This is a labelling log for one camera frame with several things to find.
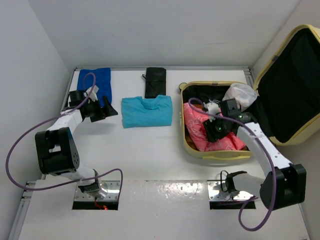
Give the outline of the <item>turquoise t-shirt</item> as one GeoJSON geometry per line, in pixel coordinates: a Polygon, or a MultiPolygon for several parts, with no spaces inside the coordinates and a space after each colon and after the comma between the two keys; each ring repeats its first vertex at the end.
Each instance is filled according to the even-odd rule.
{"type": "Polygon", "coordinates": [[[121,100],[121,115],[125,129],[171,126],[172,99],[167,95],[156,98],[126,97],[121,100]]]}

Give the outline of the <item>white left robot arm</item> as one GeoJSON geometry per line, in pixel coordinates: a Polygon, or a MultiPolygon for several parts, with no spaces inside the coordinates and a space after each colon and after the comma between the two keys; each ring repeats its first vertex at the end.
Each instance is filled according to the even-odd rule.
{"type": "Polygon", "coordinates": [[[75,90],[69,93],[69,103],[62,110],[62,117],[45,131],[35,134],[35,145],[40,171],[45,175],[62,176],[78,181],[84,194],[102,200],[108,194],[106,184],[98,178],[98,172],[81,163],[73,138],[77,126],[88,118],[92,123],[118,115],[106,96],[98,99],[93,92],[85,103],[87,92],[75,90]]]}

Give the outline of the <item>pale yellow suitcase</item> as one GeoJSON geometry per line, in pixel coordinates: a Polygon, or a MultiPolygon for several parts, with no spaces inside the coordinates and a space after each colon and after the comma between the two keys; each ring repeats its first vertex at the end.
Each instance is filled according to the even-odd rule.
{"type": "MultiPolygon", "coordinates": [[[[221,101],[230,82],[180,84],[180,125],[185,150],[193,157],[231,161],[252,154],[232,146],[231,137],[209,142],[203,122],[208,116],[191,109],[189,100],[221,101]]],[[[294,28],[260,72],[253,90],[257,99],[248,111],[278,146],[298,145],[320,128],[320,30],[309,24],[294,28]]]]}

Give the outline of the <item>white plastic bag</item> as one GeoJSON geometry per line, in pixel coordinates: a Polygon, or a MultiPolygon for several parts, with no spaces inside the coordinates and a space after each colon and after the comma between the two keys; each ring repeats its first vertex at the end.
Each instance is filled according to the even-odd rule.
{"type": "Polygon", "coordinates": [[[249,108],[257,98],[258,95],[249,85],[232,83],[222,98],[222,101],[235,99],[237,106],[240,107],[243,112],[249,108]]]}

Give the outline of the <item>blue towel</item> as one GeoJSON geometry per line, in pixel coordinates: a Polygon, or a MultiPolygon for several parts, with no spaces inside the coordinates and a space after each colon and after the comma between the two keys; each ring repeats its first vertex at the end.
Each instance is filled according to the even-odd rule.
{"type": "Polygon", "coordinates": [[[84,78],[88,73],[93,73],[95,75],[96,81],[95,85],[98,87],[96,93],[100,105],[103,107],[103,96],[107,97],[108,102],[112,103],[112,87],[111,87],[111,69],[108,67],[97,68],[97,69],[82,69],[79,72],[77,81],[77,90],[87,90],[93,85],[93,76],[89,75],[85,82],[84,78]]]}

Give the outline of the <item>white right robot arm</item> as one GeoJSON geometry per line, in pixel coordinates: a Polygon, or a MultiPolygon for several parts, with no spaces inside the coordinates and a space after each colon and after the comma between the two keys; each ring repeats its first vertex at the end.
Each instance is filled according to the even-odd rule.
{"type": "Polygon", "coordinates": [[[209,140],[235,134],[258,160],[264,177],[246,171],[226,175],[222,190],[228,193],[246,191],[262,200],[267,209],[277,210],[305,200],[307,171],[284,157],[264,134],[250,112],[242,112],[235,99],[204,104],[209,119],[203,125],[209,140]]]}

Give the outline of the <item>black pouch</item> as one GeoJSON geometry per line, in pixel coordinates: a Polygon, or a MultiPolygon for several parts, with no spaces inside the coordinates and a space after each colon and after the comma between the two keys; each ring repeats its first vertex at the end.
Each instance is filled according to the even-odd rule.
{"type": "Polygon", "coordinates": [[[145,80],[144,97],[154,99],[159,95],[166,95],[167,70],[162,67],[148,67],[142,75],[145,80]]]}

